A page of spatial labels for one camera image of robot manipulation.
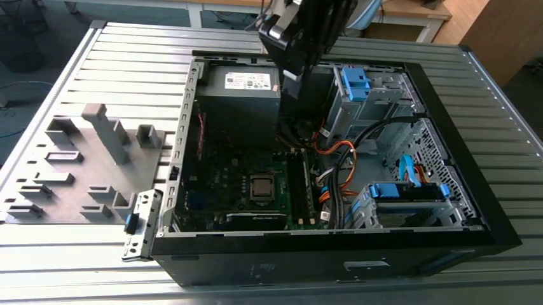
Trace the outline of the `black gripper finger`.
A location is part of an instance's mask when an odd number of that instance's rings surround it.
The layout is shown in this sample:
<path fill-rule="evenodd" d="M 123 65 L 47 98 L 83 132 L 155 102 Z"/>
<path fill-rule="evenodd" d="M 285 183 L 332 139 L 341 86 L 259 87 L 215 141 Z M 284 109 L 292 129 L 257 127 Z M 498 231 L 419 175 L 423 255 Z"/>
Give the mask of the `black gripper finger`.
<path fill-rule="evenodd" d="M 281 92 L 292 98 L 299 99 L 307 89 L 308 81 L 313 72 L 315 65 L 303 67 L 300 72 L 291 72 L 287 69 L 281 70 L 283 73 L 283 87 Z"/>

